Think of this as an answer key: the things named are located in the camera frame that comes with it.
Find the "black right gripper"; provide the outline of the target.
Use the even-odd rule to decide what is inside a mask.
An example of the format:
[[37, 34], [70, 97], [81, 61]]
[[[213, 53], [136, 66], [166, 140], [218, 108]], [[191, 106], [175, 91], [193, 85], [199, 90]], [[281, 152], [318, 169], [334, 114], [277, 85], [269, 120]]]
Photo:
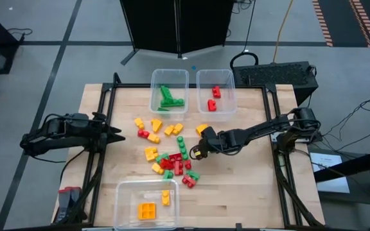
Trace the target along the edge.
[[216, 134], [215, 130], [208, 126], [201, 133], [201, 140], [198, 142], [198, 145], [207, 153], [222, 153], [227, 154], [225, 141]]

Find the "yellow notched building block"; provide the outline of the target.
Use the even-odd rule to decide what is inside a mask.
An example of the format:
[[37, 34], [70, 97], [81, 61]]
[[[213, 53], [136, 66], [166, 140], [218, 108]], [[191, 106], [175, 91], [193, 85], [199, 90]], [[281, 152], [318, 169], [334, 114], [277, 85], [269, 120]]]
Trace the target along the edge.
[[156, 147], [145, 148], [145, 157], [148, 162], [154, 161], [158, 155]]

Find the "black side desk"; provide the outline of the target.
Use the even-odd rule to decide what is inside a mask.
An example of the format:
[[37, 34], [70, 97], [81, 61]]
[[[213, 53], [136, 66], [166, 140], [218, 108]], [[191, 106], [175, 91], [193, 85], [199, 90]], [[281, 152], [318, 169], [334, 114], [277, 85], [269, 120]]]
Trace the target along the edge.
[[[319, 192], [321, 199], [370, 205], [370, 154], [339, 153], [319, 148], [310, 148], [311, 152], [340, 156], [342, 163], [330, 167], [330, 169], [339, 174], [340, 177], [346, 177], [349, 184], [349, 194]], [[333, 175], [328, 176], [325, 170], [314, 173], [314, 177], [316, 182], [337, 178]]]

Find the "clear plastic bin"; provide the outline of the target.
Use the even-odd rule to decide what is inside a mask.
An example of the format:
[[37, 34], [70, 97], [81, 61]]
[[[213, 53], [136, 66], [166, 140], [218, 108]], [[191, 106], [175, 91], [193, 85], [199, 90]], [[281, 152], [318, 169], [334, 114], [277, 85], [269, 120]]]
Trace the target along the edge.
[[[161, 193], [170, 191], [170, 205], [163, 206]], [[156, 218], [139, 220], [137, 206], [154, 202]], [[175, 180], [124, 181], [116, 188], [114, 229], [117, 231], [169, 231], [179, 226], [179, 186]]]
[[[225, 117], [237, 111], [233, 73], [228, 69], [203, 69], [196, 74], [198, 110], [205, 116]], [[212, 88], [220, 87], [221, 98], [214, 98]], [[207, 101], [216, 101], [216, 112], [209, 112]]]
[[[169, 88], [173, 99], [183, 99], [183, 107], [161, 107], [163, 99], [160, 87]], [[156, 69], [152, 73], [150, 84], [149, 109], [152, 113], [163, 117], [182, 117], [188, 111], [189, 98], [189, 72], [184, 69]]]

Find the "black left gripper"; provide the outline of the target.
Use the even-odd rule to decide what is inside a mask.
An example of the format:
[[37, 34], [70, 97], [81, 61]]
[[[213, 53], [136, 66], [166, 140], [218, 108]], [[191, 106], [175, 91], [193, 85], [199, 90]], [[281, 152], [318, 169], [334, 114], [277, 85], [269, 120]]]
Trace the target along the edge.
[[106, 122], [92, 122], [94, 128], [94, 139], [92, 142], [92, 151], [103, 151], [106, 149], [107, 142], [124, 141], [125, 137], [114, 133], [120, 133], [119, 128], [109, 126]]

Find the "black metal table frame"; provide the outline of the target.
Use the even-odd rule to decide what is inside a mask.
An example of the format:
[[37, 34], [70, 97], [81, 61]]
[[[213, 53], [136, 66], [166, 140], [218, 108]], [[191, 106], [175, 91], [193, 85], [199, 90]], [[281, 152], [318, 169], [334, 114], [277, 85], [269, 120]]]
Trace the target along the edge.
[[233, 156], [213, 152], [193, 160], [199, 174], [188, 187], [186, 170], [178, 168], [172, 179], [146, 156], [179, 153], [176, 135], [162, 129], [180, 123], [185, 147], [198, 144], [196, 128], [207, 124], [216, 132], [255, 125], [270, 126], [277, 116], [297, 106], [290, 85], [275, 92], [263, 87], [234, 87], [230, 77], [219, 81], [221, 98], [217, 111], [206, 112], [212, 85], [189, 84], [184, 70], [158, 70], [149, 85], [114, 84], [105, 98], [105, 113], [120, 129], [123, 140], [107, 146], [100, 155], [100, 188], [88, 201], [90, 217], [97, 227], [118, 230], [173, 228], [321, 228], [324, 218], [306, 146], [294, 144], [291, 128], [281, 144], [269, 136], [244, 139]]

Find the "long green building block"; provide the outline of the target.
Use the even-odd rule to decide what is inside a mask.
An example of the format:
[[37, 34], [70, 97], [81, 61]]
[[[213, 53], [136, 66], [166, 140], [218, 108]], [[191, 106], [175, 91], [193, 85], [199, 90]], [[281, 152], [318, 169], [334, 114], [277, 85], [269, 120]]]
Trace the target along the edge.
[[168, 87], [161, 85], [160, 90], [161, 90], [161, 94], [164, 100], [169, 101], [173, 99], [172, 94], [170, 93], [170, 90]]

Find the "yellow square four-stud block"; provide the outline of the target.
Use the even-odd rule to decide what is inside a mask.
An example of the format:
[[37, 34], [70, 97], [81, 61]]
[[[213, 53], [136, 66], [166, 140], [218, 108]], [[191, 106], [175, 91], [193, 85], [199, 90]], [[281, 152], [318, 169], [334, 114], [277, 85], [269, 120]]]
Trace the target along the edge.
[[156, 204], [154, 202], [140, 203], [137, 206], [137, 218], [139, 220], [155, 219]]

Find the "black fabric screen panel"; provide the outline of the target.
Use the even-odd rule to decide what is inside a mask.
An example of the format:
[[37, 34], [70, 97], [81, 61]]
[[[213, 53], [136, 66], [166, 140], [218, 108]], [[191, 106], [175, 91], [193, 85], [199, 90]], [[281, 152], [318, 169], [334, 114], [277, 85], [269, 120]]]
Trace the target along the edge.
[[179, 35], [182, 53], [223, 46], [234, 0], [179, 0]]
[[182, 58], [179, 38], [181, 0], [119, 0], [133, 52], [175, 54]]

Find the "long green four-stud block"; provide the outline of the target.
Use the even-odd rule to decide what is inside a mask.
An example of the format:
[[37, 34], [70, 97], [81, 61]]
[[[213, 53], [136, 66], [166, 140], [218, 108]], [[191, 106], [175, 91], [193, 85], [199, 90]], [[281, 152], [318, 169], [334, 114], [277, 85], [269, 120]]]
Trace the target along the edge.
[[161, 107], [183, 107], [184, 100], [183, 99], [162, 99], [161, 100]]
[[188, 151], [187, 151], [186, 144], [184, 142], [183, 136], [178, 136], [177, 137], [177, 144], [178, 144], [180, 153], [182, 155], [182, 159], [183, 160], [188, 160], [189, 159]]

